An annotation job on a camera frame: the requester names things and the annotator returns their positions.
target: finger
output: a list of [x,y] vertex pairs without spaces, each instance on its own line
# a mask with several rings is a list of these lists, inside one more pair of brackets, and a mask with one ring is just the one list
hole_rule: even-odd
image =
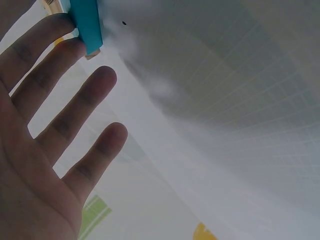
[[128,132],[113,123],[100,135],[89,152],[64,176],[63,181],[84,204],[102,174],[124,146]]
[[85,54],[82,41],[77,38],[65,40],[24,79],[11,100],[27,124],[62,75]]
[[60,158],[78,131],[115,86],[117,76],[110,67],[100,67],[49,126],[36,138],[52,165]]
[[67,14],[55,14],[38,22],[0,55],[0,81],[9,93],[55,40],[74,25]]
[[0,41],[12,25],[31,8],[36,0],[4,0],[0,1]]

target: blue object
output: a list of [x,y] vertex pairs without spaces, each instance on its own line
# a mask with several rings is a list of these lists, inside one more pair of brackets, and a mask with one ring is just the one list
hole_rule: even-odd
[[79,38],[86,46],[87,55],[102,44],[97,0],[61,0],[63,10],[69,13],[79,31]]

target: green pattern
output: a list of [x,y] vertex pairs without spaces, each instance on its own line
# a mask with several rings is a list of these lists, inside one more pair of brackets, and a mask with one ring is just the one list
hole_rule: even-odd
[[95,195],[83,208],[82,225],[78,239],[85,240],[111,212],[111,208],[98,195]]

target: white surface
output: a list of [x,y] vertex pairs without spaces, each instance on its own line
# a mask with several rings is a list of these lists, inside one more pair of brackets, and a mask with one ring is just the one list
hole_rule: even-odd
[[[44,16],[42,7],[36,3],[5,36],[0,53]],[[61,78],[29,125],[33,136],[67,104],[87,76],[76,64]],[[87,152],[108,124],[119,121],[108,102],[104,101],[94,111],[54,166],[60,177]],[[92,195],[99,195],[112,212],[90,233],[88,240],[191,240],[200,222],[162,178],[131,134]]]
[[114,111],[197,216],[220,239],[319,239],[319,1],[99,7],[91,63],[116,69]]

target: hand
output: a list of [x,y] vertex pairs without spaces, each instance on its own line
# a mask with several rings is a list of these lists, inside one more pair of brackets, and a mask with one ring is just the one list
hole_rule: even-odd
[[[0,40],[34,1],[0,2]],[[57,45],[9,96],[40,54],[73,29],[66,14],[49,16],[0,55],[1,239],[77,239],[84,203],[127,139],[126,128],[113,123],[62,179],[53,171],[88,116],[116,84],[115,72],[105,66],[89,77],[38,137],[33,139],[28,131],[28,123],[59,78],[85,54],[77,38]]]

